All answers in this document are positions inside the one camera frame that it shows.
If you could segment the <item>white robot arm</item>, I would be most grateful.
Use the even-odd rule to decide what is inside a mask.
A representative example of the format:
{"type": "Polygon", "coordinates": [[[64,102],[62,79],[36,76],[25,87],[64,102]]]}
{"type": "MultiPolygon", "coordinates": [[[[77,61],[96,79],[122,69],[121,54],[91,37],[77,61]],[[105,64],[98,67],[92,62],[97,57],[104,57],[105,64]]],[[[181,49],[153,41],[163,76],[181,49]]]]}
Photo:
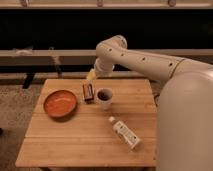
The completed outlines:
{"type": "Polygon", "coordinates": [[[108,76],[116,64],[163,85],[157,110],[156,171],[213,171],[213,65],[129,50],[121,35],[96,46],[87,78],[108,76]]]}

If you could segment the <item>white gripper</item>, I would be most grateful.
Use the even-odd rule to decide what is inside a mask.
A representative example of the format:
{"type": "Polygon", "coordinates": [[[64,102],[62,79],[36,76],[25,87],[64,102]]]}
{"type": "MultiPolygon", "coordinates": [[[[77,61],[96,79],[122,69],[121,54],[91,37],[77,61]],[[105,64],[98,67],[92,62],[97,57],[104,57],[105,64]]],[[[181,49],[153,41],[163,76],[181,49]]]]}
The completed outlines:
{"type": "Polygon", "coordinates": [[[91,69],[86,76],[87,81],[92,81],[97,77],[109,76],[114,69],[114,64],[102,58],[97,58],[94,63],[94,69],[91,69]]]}

